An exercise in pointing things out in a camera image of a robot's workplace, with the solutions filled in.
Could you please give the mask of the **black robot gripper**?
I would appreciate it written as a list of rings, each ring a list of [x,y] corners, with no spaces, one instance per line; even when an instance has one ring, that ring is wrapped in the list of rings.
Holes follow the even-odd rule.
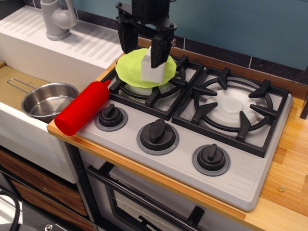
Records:
[[[177,25],[169,18],[170,0],[132,0],[118,2],[117,26],[120,44],[125,54],[138,46],[138,36],[152,40],[151,68],[168,59]]]

